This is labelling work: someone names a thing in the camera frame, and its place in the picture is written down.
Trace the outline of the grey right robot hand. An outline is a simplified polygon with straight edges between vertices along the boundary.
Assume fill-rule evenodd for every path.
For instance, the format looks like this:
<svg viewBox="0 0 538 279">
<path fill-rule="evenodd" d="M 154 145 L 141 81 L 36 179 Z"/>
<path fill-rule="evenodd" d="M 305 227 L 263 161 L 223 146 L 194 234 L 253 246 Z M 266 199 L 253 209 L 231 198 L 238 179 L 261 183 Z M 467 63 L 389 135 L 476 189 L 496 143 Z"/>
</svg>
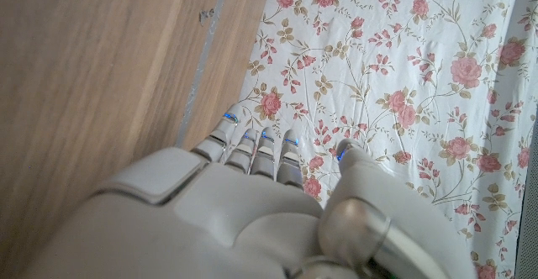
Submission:
<svg viewBox="0 0 538 279">
<path fill-rule="evenodd" d="M 354 140 L 321 205 L 302 186 L 299 140 L 230 141 L 230 108 L 192 150 L 159 150 L 104 182 L 28 264 L 25 278 L 473 278 L 442 212 Z"/>
</svg>

